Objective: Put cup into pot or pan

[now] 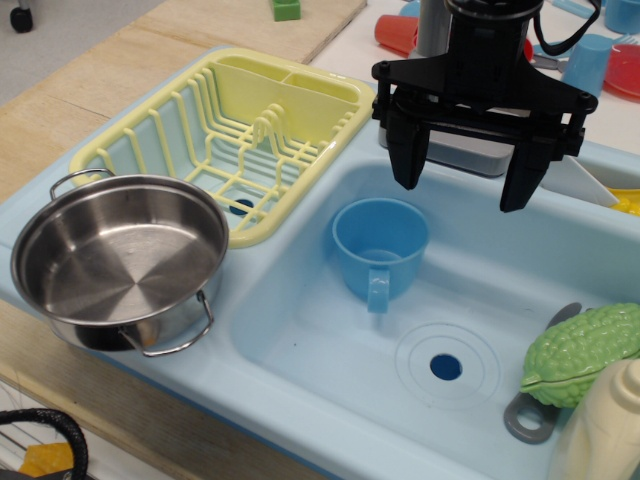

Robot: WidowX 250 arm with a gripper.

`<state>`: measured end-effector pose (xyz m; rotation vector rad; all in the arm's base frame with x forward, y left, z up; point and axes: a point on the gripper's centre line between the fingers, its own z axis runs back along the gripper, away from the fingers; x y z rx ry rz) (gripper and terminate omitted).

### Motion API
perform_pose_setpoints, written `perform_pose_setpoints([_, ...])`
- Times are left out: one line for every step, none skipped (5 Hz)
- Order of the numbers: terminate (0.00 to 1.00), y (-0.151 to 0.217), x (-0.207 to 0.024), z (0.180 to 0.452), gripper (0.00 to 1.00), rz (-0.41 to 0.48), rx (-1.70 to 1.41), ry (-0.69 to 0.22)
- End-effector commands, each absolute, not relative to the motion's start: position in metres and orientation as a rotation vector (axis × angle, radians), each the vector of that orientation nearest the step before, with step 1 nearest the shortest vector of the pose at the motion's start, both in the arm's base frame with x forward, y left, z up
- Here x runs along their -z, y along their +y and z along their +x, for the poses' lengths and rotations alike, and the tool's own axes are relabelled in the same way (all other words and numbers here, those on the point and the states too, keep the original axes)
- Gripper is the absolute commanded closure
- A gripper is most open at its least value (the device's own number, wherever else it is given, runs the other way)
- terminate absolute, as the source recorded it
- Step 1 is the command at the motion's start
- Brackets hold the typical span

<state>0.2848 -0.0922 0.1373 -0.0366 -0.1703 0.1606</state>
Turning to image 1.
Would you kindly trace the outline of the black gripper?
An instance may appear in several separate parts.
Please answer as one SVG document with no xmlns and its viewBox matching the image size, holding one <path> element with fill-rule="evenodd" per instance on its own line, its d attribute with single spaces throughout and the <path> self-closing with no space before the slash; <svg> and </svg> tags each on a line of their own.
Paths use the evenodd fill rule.
<svg viewBox="0 0 640 480">
<path fill-rule="evenodd" d="M 432 131 L 512 145 L 500 210 L 523 209 L 553 159 L 579 152 L 587 115 L 597 99 L 540 73 L 526 58 L 533 31 L 548 54 L 574 47 L 599 16 L 568 39 L 549 43 L 540 1 L 446 1 L 451 14 L 445 54 L 382 61 L 373 116 L 385 131 L 394 179 L 413 190 L 423 171 Z"/>
</svg>

